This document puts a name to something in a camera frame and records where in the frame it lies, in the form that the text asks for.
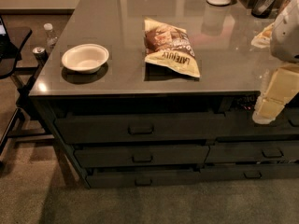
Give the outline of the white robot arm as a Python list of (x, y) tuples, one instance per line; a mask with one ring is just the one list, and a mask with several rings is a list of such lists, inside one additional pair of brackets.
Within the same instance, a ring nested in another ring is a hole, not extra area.
[(291, 0), (251, 44), (269, 47), (271, 55), (282, 61), (273, 74), (265, 73), (252, 115), (255, 123), (269, 124), (299, 93), (299, 0)]

